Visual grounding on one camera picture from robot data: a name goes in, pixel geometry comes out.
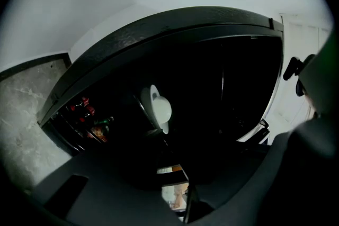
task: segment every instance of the floor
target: floor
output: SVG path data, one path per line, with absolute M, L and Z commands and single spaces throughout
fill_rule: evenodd
M 36 114 L 66 71 L 55 60 L 0 82 L 0 155 L 11 181 L 30 191 L 70 159 L 40 129 Z

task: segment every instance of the black refrigerator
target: black refrigerator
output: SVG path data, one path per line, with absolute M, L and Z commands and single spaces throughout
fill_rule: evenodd
M 193 153 L 214 138 L 238 140 L 259 124 L 282 60 L 283 25 L 273 19 L 214 6 L 158 13 L 84 52 L 53 88 L 39 125 L 72 156 L 117 137 L 144 137 L 157 128 L 140 96 L 155 85 L 172 107 L 164 142 Z

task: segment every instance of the white cup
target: white cup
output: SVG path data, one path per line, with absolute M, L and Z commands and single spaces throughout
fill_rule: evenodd
M 166 123 L 172 115 L 172 107 L 169 101 L 162 96 L 157 96 L 152 101 L 154 116 L 159 124 Z

